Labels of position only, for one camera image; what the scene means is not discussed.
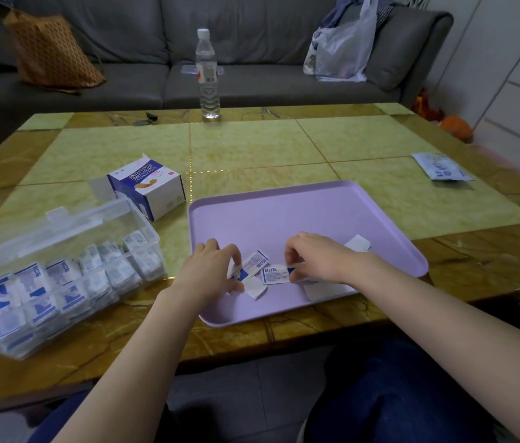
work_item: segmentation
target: clear plastic box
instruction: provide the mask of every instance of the clear plastic box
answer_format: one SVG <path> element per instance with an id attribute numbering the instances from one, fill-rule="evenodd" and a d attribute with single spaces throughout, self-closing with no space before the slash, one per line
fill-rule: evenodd
<path id="1" fill-rule="evenodd" d="M 138 241 L 123 241 L 136 231 Z M 135 204 L 120 198 L 76 215 L 57 208 L 33 231 L 0 242 L 0 354 L 23 359 L 136 287 L 167 276 L 159 241 Z M 87 252 L 91 245 L 102 266 Z"/>

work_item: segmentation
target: gray sofa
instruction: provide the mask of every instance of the gray sofa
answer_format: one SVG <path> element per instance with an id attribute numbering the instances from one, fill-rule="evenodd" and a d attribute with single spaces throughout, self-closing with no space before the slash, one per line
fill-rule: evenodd
<path id="1" fill-rule="evenodd" d="M 197 28 L 211 40 L 225 74 L 222 107 L 399 102 L 410 106 L 453 17 L 394 7 L 378 30 L 367 82 L 318 82 L 302 72 L 311 34 L 335 0 L 16 0 L 29 14 L 64 15 L 90 38 L 84 51 L 104 62 L 108 81 L 79 96 L 19 81 L 10 36 L 1 25 L 0 142 L 34 113 L 190 109 Z"/>

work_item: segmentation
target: bottle cap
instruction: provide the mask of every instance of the bottle cap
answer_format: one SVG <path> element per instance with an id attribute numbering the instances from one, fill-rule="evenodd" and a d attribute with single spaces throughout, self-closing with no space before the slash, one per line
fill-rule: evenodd
<path id="1" fill-rule="evenodd" d="M 211 39 L 211 33 L 206 28 L 197 29 L 196 33 L 198 35 L 198 38 L 201 40 L 210 40 Z"/>

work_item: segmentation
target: hand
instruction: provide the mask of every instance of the hand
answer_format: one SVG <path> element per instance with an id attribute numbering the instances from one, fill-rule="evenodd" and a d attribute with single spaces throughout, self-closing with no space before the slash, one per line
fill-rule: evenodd
<path id="1" fill-rule="evenodd" d="M 182 264 L 172 287 L 201 297 L 205 304 L 219 300 L 228 291 L 243 291 L 241 281 L 227 279 L 227 266 L 232 258 L 236 265 L 242 263 L 242 254 L 235 244 L 219 249 L 215 238 L 206 245 L 198 243 L 194 254 Z"/>
<path id="2" fill-rule="evenodd" d="M 292 283 L 304 278 L 317 278 L 332 283 L 346 284 L 346 273 L 359 253 L 319 234 L 300 231 L 287 239 L 285 261 L 293 265 L 304 261 L 291 272 Z"/>

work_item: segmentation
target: coffee table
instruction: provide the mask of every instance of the coffee table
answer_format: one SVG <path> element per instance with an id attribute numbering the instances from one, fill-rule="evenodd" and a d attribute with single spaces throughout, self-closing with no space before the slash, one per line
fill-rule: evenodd
<path id="1" fill-rule="evenodd" d="M 187 205 L 219 194 L 335 179 L 359 183 L 430 263 L 428 280 L 464 301 L 520 292 L 520 176 L 399 104 L 37 114 L 0 146 L 0 229 L 59 206 L 89 207 L 86 183 L 146 153 L 182 173 L 187 203 L 154 223 L 171 276 L 189 251 Z M 442 152 L 477 180 L 431 182 L 410 157 Z M 100 377 L 170 280 L 64 333 L 25 361 L 0 356 L 0 409 Z M 361 295 L 226 328 L 198 320 L 182 362 L 229 361 L 326 331 L 386 320 Z"/>

